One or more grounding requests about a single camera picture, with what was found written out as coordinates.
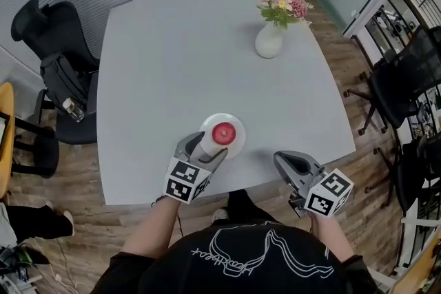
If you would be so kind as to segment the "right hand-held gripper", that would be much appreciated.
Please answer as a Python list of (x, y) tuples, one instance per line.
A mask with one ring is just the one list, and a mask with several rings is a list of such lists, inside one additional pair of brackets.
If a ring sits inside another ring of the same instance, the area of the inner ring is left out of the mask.
[(291, 187), (289, 205), (302, 217), (306, 212), (330, 218), (346, 203), (353, 182), (339, 169), (328, 170), (309, 154), (285, 150), (274, 154), (280, 177)]

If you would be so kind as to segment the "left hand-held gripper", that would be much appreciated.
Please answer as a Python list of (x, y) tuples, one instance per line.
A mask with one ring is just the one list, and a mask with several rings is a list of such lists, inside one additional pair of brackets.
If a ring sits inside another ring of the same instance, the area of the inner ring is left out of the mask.
[(167, 167), (163, 195), (189, 204), (209, 184), (212, 174), (228, 155), (228, 148), (217, 151), (213, 156), (201, 147), (205, 132), (194, 132), (182, 139), (176, 146)]

